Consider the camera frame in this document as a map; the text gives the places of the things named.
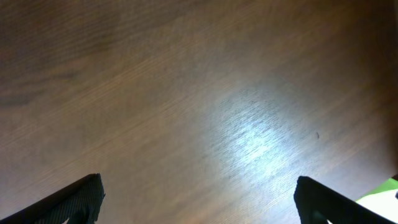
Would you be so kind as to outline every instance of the table surface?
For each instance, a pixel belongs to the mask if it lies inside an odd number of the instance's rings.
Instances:
[[[0,2],[0,218],[90,173],[98,223],[298,223],[398,172],[393,1]]]

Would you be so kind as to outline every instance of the wood grain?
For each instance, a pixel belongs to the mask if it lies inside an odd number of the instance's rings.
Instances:
[[[0,218],[86,174],[98,223],[299,223],[398,171],[393,1],[0,2]]]

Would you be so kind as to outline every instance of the wooden table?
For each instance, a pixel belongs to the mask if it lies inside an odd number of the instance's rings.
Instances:
[[[298,223],[397,173],[393,1],[0,2],[0,218],[89,173],[98,223]]]

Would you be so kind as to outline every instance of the green object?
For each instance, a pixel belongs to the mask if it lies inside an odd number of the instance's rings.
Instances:
[[[398,181],[394,180],[393,178],[390,178],[387,181],[385,181],[384,183],[382,183],[380,186],[378,186],[377,188],[368,192],[366,195],[363,195],[361,198],[368,196],[368,195],[377,194],[377,193],[385,192],[388,190],[397,190],[397,189],[398,189]]]

